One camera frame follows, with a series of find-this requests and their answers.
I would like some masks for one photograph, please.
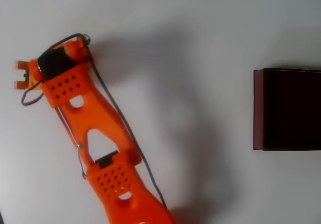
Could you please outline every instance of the black wire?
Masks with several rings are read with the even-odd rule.
[[[28,92],[30,92],[31,90],[35,89],[35,88],[36,88],[40,83],[42,83],[42,82],[43,82],[43,80],[37,82],[35,85],[33,85],[32,87],[28,88],[28,89],[24,92],[24,94],[22,95],[22,98],[21,98],[21,104],[22,104],[23,106],[32,105],[32,104],[38,102],[38,101],[43,97],[44,93],[41,93],[41,94],[40,94],[37,98],[35,98],[34,100],[31,100],[31,101],[29,101],[29,102],[25,102],[25,98],[26,98]]]
[[[149,173],[149,176],[150,176],[150,179],[152,181],[152,184],[154,185],[154,188],[156,189],[156,191],[157,191],[157,193],[158,193],[158,195],[160,197],[160,200],[162,201],[163,205],[167,208],[167,205],[165,203],[165,200],[164,200],[164,197],[162,195],[162,192],[161,192],[161,190],[159,189],[159,187],[156,184],[156,181],[155,181],[154,176],[153,176],[153,174],[151,172],[151,169],[150,169],[150,166],[149,166],[149,164],[147,162],[147,159],[146,159],[144,153],[142,152],[142,150],[141,150],[141,148],[140,148],[140,146],[138,144],[138,141],[137,141],[137,139],[136,139],[136,137],[135,137],[135,135],[134,135],[134,133],[133,133],[133,131],[132,131],[127,119],[126,119],[126,117],[125,117],[125,115],[122,113],[122,111],[121,111],[120,107],[118,106],[118,104],[116,103],[114,97],[111,95],[111,93],[108,90],[104,80],[101,78],[101,76],[100,76],[100,74],[99,74],[99,72],[97,70],[97,67],[96,67],[96,65],[94,63],[93,57],[92,57],[92,55],[91,55],[91,53],[89,51],[88,45],[85,45],[85,47],[86,47],[86,50],[88,52],[88,56],[89,56],[89,59],[91,61],[92,69],[94,70],[95,75],[97,76],[101,86],[103,87],[103,89],[104,89],[105,93],[107,94],[107,96],[109,97],[110,101],[114,105],[116,111],[119,113],[120,117],[122,118],[122,120],[123,120],[128,132],[129,132],[132,140],[134,141],[134,143],[135,143],[135,145],[136,145],[136,147],[137,147],[137,149],[138,149],[138,151],[139,151],[139,153],[141,155],[141,158],[142,158],[142,160],[143,160],[143,162],[144,162],[144,164],[146,166],[146,169],[147,169],[147,171]]]
[[[136,137],[135,137],[135,135],[134,135],[134,133],[133,133],[133,131],[132,131],[132,129],[131,129],[128,121],[127,121],[127,119],[126,119],[126,117],[125,117],[124,114],[122,113],[122,111],[121,111],[120,107],[118,106],[118,104],[116,103],[114,97],[113,97],[113,96],[111,95],[111,93],[109,92],[106,84],[104,83],[104,80],[101,78],[101,76],[100,76],[100,74],[99,74],[99,72],[98,72],[98,70],[97,70],[97,67],[96,67],[96,65],[95,65],[95,63],[94,63],[94,59],[93,59],[93,57],[92,57],[92,55],[91,55],[91,53],[90,53],[90,50],[89,50],[89,48],[88,48],[88,45],[89,45],[89,43],[90,43],[90,37],[89,37],[87,34],[81,34],[81,33],[73,34],[73,35],[71,35],[71,36],[69,36],[69,37],[66,37],[65,39],[57,42],[56,44],[52,45],[52,46],[51,46],[50,48],[48,48],[43,54],[41,54],[40,57],[42,57],[43,55],[45,55],[45,54],[47,54],[48,52],[50,52],[51,50],[53,50],[53,49],[54,49],[55,47],[57,47],[58,45],[66,42],[66,41],[68,41],[68,40],[70,40],[70,39],[72,39],[72,38],[75,38],[75,37],[80,37],[80,38],[83,40],[84,46],[85,46],[85,48],[86,48],[86,50],[87,50],[87,53],[88,53],[89,60],[90,60],[90,62],[91,62],[92,69],[94,70],[95,75],[97,76],[97,78],[98,78],[101,86],[103,87],[103,89],[104,89],[105,93],[107,94],[107,96],[109,97],[110,101],[111,101],[112,104],[114,105],[116,111],[119,113],[120,117],[122,118],[122,120],[123,120],[123,122],[124,122],[124,124],[125,124],[125,126],[126,126],[126,128],[127,128],[127,130],[128,130],[128,132],[129,132],[132,140],[134,141],[134,143],[135,143],[135,145],[136,145],[136,147],[137,147],[137,149],[138,149],[138,152],[139,152],[139,154],[140,154],[140,156],[141,156],[141,158],[142,158],[142,160],[143,160],[143,162],[144,162],[144,164],[145,164],[145,166],[146,166],[146,169],[147,169],[147,171],[148,171],[148,173],[149,173],[149,176],[150,176],[150,179],[151,179],[151,181],[152,181],[152,184],[154,185],[154,188],[156,189],[156,191],[157,191],[157,193],[158,193],[158,195],[159,195],[159,197],[160,197],[160,200],[162,201],[163,205],[167,208],[167,205],[166,205],[166,203],[165,203],[165,200],[164,200],[164,197],[163,197],[163,195],[162,195],[162,192],[161,192],[161,190],[159,189],[159,187],[158,187],[157,184],[156,184],[155,178],[154,178],[154,176],[153,176],[153,174],[152,174],[152,172],[151,172],[151,169],[150,169],[150,166],[149,166],[149,164],[148,164],[148,162],[147,162],[147,159],[146,159],[144,153],[142,152],[142,150],[141,150],[141,148],[140,148],[140,146],[139,146],[139,144],[138,144],[138,141],[137,141],[137,139],[136,139]]]

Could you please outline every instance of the black object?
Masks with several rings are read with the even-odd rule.
[[[109,153],[108,155],[100,157],[98,160],[95,161],[95,164],[99,164],[101,169],[105,168],[108,165],[111,165],[112,163],[114,163],[112,157],[118,153],[119,153],[118,150],[115,150],[115,151]]]
[[[48,81],[77,66],[77,62],[66,54],[64,47],[60,47],[40,56],[38,66]]]
[[[5,224],[5,222],[4,222],[4,220],[3,220],[2,216],[1,216],[1,213],[0,213],[0,224]]]
[[[253,149],[321,150],[321,71],[254,71]]]

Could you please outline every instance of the brown box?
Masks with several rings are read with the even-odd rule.
[[[321,150],[321,71],[254,71],[253,149]]]

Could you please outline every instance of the orange plastic bracket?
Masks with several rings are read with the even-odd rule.
[[[87,71],[88,57],[81,39],[65,45],[69,56],[79,64],[63,74],[45,81],[41,89],[51,107],[59,109],[67,123],[66,130],[87,167],[87,179],[102,201],[111,224],[174,224],[170,212],[146,189],[135,165],[141,156],[119,113],[94,86]],[[35,63],[29,63],[37,79]],[[70,99],[81,95],[84,104],[73,107]],[[102,167],[91,158],[87,133],[101,131],[118,147],[112,164]]]

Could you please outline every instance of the ventilation hole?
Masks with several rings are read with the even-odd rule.
[[[131,192],[130,192],[130,191],[128,191],[128,192],[126,192],[126,193],[124,193],[124,194],[120,195],[118,198],[119,198],[119,199],[121,199],[121,200],[128,200],[128,199],[130,199],[130,198],[131,198]]]
[[[69,102],[73,107],[82,107],[85,103],[84,98],[81,95],[70,99]]]

